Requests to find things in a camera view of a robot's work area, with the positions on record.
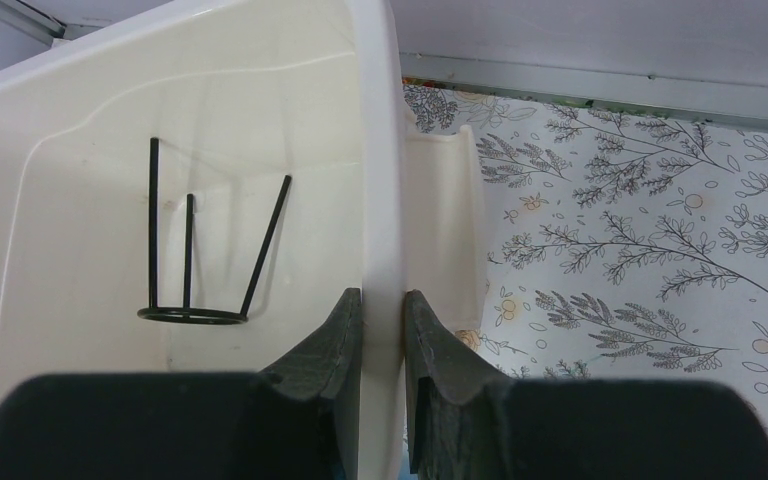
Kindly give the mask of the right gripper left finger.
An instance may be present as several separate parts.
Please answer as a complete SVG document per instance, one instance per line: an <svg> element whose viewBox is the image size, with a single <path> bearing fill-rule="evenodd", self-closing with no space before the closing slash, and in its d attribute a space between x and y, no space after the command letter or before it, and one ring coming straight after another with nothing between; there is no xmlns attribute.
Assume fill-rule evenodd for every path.
<svg viewBox="0 0 768 480"><path fill-rule="evenodd" d="M346 289L323 324L261 373L278 395L267 461L279 479L355 479L362 294Z"/></svg>

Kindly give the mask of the white plastic storage bin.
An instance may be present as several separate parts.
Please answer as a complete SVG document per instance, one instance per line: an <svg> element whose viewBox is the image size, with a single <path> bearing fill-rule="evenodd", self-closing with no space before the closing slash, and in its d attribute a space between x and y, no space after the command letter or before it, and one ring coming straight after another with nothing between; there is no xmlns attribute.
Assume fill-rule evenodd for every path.
<svg viewBox="0 0 768 480"><path fill-rule="evenodd" d="M469 126L416 126L386 1L173 1L0 71L0 479L279 479L261 371L362 294L358 472L403 457L403 305L453 334L485 295ZM149 140L160 139L160 304L240 309L293 178L249 321L142 319Z"/></svg>

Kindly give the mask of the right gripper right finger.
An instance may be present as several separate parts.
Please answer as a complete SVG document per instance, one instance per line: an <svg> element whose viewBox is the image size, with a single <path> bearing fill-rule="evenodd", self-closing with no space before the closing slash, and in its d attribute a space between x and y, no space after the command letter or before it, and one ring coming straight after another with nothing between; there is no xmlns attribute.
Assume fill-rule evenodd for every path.
<svg viewBox="0 0 768 480"><path fill-rule="evenodd" d="M419 290L403 305L410 470L420 477L503 477L491 401L510 378L462 343Z"/></svg>

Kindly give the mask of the black wire tripod stand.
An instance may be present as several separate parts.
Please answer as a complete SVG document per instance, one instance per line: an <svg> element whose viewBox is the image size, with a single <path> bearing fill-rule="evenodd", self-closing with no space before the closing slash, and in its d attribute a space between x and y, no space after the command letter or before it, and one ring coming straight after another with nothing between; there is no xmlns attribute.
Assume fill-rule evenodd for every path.
<svg viewBox="0 0 768 480"><path fill-rule="evenodd" d="M149 170L148 170L148 305L137 311L137 316L151 321L189 324L189 325L239 325L249 321L249 313L257 287L266 264L278 221L286 203L293 178L286 175L282 179L275 205L270 215L253 270L245 290L241 307L237 311L225 311L194 307L192 305L192 285L194 277L194 234L196 197L189 193L185 196L184 216L184 260L182 303L179 306L162 306L160 304L159 285L159 179L160 179L160 139L152 137L149 140Z"/></svg>

